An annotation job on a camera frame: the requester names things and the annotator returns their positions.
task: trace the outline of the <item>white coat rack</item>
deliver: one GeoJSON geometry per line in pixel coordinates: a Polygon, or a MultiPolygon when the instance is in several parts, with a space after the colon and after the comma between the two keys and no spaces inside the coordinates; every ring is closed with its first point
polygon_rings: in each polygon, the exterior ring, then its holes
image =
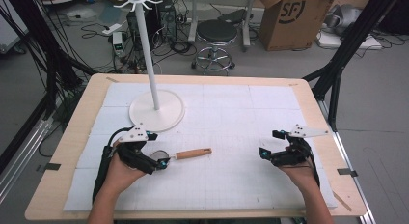
{"type": "Polygon", "coordinates": [[[145,23],[142,6],[147,10],[151,10],[151,8],[149,8],[145,2],[159,4],[162,1],[126,0],[122,5],[114,7],[122,8],[128,4],[133,4],[131,11],[135,12],[138,21],[139,34],[141,36],[145,63],[150,80],[150,92],[142,94],[130,105],[130,119],[135,125],[142,123],[148,131],[161,132],[171,129],[182,120],[184,116],[184,104],[177,94],[166,90],[156,90],[153,64],[150,56],[150,43],[148,40],[147,25],[145,23]]]}

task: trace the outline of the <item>wooden table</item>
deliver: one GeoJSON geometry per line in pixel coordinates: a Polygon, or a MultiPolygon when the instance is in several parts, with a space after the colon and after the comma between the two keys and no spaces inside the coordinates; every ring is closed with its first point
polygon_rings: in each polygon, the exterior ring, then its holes
{"type": "MultiPolygon", "coordinates": [[[[111,83],[146,83],[146,75],[94,75],[72,115],[50,163],[61,164],[58,171],[45,171],[25,216],[29,220],[86,219],[87,212],[63,211],[71,186],[78,158],[81,155],[95,117],[111,83]]],[[[327,123],[316,103],[309,84],[302,79],[253,78],[253,77],[203,77],[158,75],[156,83],[210,84],[210,85],[256,85],[292,87],[301,107],[307,126],[328,129],[327,123]]],[[[347,165],[331,135],[314,139],[325,173],[339,205],[330,210],[334,216],[362,216],[366,213],[363,200],[355,182],[349,175],[339,175],[337,169],[347,165]]],[[[302,210],[166,210],[166,211],[121,211],[119,219],[147,218],[251,218],[274,216],[300,216],[302,210]]]]}

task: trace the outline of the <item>stool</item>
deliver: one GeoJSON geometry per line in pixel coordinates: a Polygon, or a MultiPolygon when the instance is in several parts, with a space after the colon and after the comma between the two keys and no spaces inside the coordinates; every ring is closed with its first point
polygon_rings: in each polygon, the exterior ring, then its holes
{"type": "Polygon", "coordinates": [[[199,66],[204,70],[204,75],[208,71],[226,72],[229,76],[229,70],[235,66],[232,56],[219,46],[226,46],[234,42],[237,37],[237,29],[222,20],[207,20],[198,25],[198,39],[210,45],[199,51],[192,62],[192,69],[199,66]]]}

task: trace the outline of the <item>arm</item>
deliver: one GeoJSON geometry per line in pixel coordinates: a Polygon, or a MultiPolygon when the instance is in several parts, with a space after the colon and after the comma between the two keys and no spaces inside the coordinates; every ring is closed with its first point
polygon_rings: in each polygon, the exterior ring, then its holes
{"type": "Polygon", "coordinates": [[[306,205],[308,224],[334,223],[309,164],[304,162],[295,167],[286,166],[280,167],[280,169],[285,172],[298,189],[300,189],[306,205]]]}
{"type": "Polygon", "coordinates": [[[142,171],[129,169],[121,162],[118,155],[114,154],[109,164],[105,182],[95,197],[87,223],[112,224],[118,197],[144,175],[145,173],[142,171]]]}

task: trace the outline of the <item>brush handle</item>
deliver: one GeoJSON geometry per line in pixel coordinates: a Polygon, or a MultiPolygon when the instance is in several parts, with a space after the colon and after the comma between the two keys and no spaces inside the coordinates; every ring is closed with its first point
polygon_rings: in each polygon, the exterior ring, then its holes
{"type": "Polygon", "coordinates": [[[189,150],[185,152],[176,153],[176,159],[192,158],[192,157],[201,156],[205,154],[211,154],[211,149],[197,149],[197,150],[189,150]]]}

